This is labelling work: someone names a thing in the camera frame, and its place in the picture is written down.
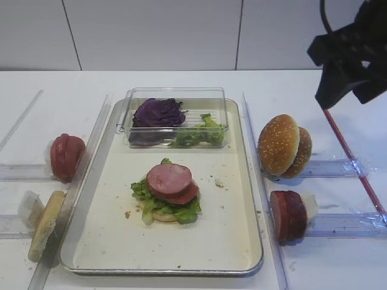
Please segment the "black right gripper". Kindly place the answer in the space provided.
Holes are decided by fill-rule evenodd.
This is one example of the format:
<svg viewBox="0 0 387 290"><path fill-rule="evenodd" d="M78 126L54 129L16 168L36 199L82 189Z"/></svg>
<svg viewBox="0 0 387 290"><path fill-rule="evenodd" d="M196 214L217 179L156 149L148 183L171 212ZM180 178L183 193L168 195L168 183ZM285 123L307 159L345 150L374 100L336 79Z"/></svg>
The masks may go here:
<svg viewBox="0 0 387 290"><path fill-rule="evenodd" d="M323 65L315 99L332 108L353 90L361 104L386 91L386 1L363 1L352 23L333 30L325 1L319 2L326 31L314 38L307 54Z"/></svg>

